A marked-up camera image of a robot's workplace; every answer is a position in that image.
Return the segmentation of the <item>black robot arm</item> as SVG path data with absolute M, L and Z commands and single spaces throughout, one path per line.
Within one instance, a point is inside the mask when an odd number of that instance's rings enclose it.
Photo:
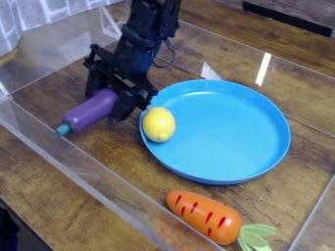
M 109 113 L 109 121 L 126 120 L 134 110 L 147 109 L 159 94 L 147 78 L 151 66 L 166 68 L 175 58 L 169 39 L 179 28 L 178 16 L 182 0 L 133 0 L 127 23 L 113 52 L 98 44 L 85 66 L 90 70 L 86 97 L 110 87 L 118 95 Z

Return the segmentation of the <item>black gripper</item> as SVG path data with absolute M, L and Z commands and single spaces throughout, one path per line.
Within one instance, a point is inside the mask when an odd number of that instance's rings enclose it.
M 125 121 L 134 110 L 146 110 L 153 98 L 159 94 L 147 79 L 147 73 L 159 52 L 159 40 L 150 39 L 129 25 L 122 28 L 122 37 L 113 52 L 98 44 L 91 45 L 91 54 L 85 60 L 90 70 L 86 97 L 93 98 L 105 89 L 111 89 L 115 101 L 109 121 Z

